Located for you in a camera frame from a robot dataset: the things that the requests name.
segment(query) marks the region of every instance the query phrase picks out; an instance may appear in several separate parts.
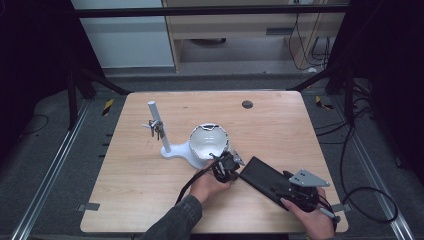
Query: small round object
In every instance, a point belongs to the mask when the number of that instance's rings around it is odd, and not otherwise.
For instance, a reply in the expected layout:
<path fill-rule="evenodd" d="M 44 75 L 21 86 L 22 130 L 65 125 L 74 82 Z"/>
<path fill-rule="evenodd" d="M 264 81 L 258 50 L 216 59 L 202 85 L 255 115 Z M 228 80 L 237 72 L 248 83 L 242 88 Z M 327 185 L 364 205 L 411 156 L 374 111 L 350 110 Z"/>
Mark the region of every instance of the small round object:
<path fill-rule="evenodd" d="M 249 100 L 243 101 L 243 102 L 241 103 L 241 105 L 242 105 L 244 108 L 246 108 L 246 109 L 250 109 L 250 108 L 252 108 L 252 107 L 253 107 L 253 103 L 252 103 L 251 101 L 249 101 Z"/>
<path fill-rule="evenodd" d="M 205 123 L 196 127 L 190 135 L 191 151 L 202 160 L 212 159 L 211 153 L 221 156 L 229 148 L 227 132 L 217 124 Z"/>

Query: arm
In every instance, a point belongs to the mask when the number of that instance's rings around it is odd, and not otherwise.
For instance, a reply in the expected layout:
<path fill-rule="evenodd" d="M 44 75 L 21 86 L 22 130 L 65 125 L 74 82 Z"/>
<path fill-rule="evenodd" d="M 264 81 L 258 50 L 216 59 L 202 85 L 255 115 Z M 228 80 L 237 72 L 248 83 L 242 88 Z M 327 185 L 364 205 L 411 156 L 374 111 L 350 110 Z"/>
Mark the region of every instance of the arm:
<path fill-rule="evenodd" d="M 191 230 L 202 217 L 202 204 L 230 186 L 229 182 L 220 183 L 211 172 L 206 172 L 191 185 L 189 195 L 150 227 L 141 239 L 190 239 Z"/>
<path fill-rule="evenodd" d="M 317 188 L 318 194 L 325 198 L 325 191 Z M 319 209 L 307 213 L 298 208 L 289 200 L 281 199 L 283 204 L 293 213 L 303 224 L 308 236 L 313 240 L 331 239 L 334 237 L 334 228 L 332 220 L 322 213 Z"/>

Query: black device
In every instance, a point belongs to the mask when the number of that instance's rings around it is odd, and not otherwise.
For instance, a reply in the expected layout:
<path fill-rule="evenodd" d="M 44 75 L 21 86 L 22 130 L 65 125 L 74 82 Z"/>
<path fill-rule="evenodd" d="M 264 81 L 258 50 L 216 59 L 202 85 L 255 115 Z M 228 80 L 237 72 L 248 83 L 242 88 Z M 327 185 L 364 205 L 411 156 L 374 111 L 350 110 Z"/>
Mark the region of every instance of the black device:
<path fill-rule="evenodd" d="M 229 151 L 224 151 L 219 157 L 213 154 L 211 154 L 211 156 L 216 160 L 211 168 L 218 181 L 226 183 L 228 181 L 235 181 L 238 178 L 239 174 L 236 170 L 240 168 L 240 164 L 244 165 L 244 163 L 235 160 L 238 156 L 237 152 L 235 156 Z"/>
<path fill-rule="evenodd" d="M 255 156 L 252 157 L 239 176 L 285 210 L 288 209 L 281 202 L 281 198 L 293 202 L 305 212 L 312 212 L 317 208 L 319 195 L 316 187 L 302 187 L 292 184 L 289 178 L 293 174 L 288 171 L 280 173 Z"/>

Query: hand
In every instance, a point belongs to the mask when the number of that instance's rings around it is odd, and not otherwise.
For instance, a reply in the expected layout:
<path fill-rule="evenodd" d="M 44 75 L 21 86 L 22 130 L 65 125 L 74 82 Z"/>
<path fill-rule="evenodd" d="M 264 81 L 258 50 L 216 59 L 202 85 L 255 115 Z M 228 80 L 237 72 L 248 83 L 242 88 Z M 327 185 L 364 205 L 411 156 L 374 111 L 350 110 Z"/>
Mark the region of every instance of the hand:
<path fill-rule="evenodd" d="M 213 162 L 214 161 L 209 161 L 206 166 L 209 166 Z M 230 189 L 230 187 L 230 182 L 221 183 L 216 180 L 211 171 L 207 171 L 191 185 L 190 194 L 197 198 L 197 200 L 199 200 L 199 202 L 203 205 L 203 203 L 205 203 L 208 199 L 212 198 L 219 192 Z"/>
<path fill-rule="evenodd" d="M 318 194 L 325 198 L 325 191 L 322 188 L 317 188 Z M 334 237 L 333 221 L 319 209 L 307 213 L 302 211 L 296 204 L 289 200 L 281 199 L 281 202 L 287 209 L 293 213 L 306 228 L 311 239 L 330 239 Z"/>

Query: desk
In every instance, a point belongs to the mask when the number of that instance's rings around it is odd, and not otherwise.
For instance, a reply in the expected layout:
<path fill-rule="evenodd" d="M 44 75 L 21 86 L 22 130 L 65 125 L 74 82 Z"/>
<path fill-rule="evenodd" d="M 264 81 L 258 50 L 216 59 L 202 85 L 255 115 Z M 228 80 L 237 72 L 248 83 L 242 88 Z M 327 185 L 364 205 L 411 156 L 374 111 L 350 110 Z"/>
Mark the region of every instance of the desk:
<path fill-rule="evenodd" d="M 148 101 L 155 101 L 172 144 L 188 140 L 199 124 L 220 124 L 247 163 L 256 156 L 277 170 L 301 168 L 330 182 L 331 204 L 340 200 L 298 92 L 146 92 L 128 96 L 81 222 L 84 232 L 145 232 L 174 204 L 193 176 L 183 159 L 162 158 L 162 142 L 144 128 L 152 119 Z M 242 102 L 253 102 L 245 109 Z M 348 224 L 343 213 L 337 231 Z M 289 212 L 238 179 L 231 190 L 207 202 L 194 233 L 303 232 Z"/>

